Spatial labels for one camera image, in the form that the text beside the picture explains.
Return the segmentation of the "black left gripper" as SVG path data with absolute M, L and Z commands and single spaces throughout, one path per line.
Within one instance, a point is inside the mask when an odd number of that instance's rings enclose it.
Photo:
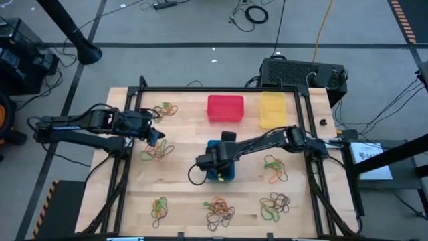
M 149 146 L 154 147 L 158 138 L 165 134 L 152 126 L 154 119 L 159 117 L 158 112 L 152 109 L 127 110 L 115 113 L 115 134 L 128 137 L 146 137 Z

